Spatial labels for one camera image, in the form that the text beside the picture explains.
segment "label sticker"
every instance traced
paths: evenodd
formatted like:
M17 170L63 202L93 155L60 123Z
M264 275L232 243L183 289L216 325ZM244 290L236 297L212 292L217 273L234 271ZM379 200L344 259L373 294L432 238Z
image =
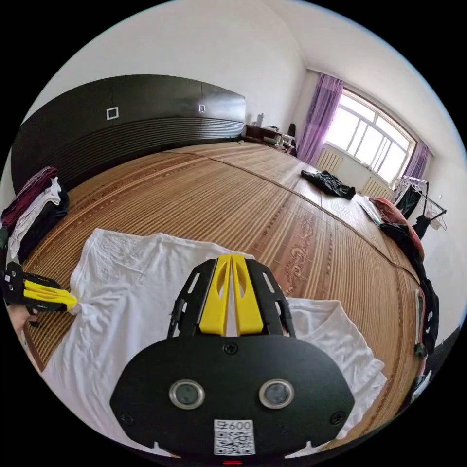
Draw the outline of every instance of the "label sticker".
M221 456L256 454L253 420L214 420L214 454Z

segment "bamboo mat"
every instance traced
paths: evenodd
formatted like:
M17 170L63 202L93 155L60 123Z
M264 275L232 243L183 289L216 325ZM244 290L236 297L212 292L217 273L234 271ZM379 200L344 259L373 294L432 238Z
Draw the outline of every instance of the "bamboo mat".
M415 377L413 270L355 201L299 177L303 162L258 144L210 144L146 156L73 189L69 214L24 265L69 290L81 250L99 227L218 243L253 254L290 297L340 300L388 378L364 419L333 447L390 420ZM26 335L43 368L70 328L68 313L40 313Z

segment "human hand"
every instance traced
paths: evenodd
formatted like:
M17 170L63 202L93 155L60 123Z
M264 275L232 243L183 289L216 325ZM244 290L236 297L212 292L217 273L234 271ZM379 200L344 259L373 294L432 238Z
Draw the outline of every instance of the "human hand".
M26 321L37 321L37 316L30 315L24 305L9 305L7 310L11 324L18 336L20 336Z

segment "maroon cloth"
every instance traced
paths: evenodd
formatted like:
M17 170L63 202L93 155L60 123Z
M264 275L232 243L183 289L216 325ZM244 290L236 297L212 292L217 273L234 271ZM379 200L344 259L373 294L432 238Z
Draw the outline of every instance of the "maroon cloth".
M1 213L1 223L8 229L14 228L19 217L24 213L31 203L46 188L51 186L52 180L57 175L55 167L44 167L33 175L23 186L15 199Z

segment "bottle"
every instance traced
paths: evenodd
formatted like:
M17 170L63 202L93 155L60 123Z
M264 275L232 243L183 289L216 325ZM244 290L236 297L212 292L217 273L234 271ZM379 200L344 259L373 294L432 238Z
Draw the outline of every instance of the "bottle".
M261 125L263 124L263 119L264 119L264 114L263 113L258 114L258 118L256 119L256 126L261 127Z

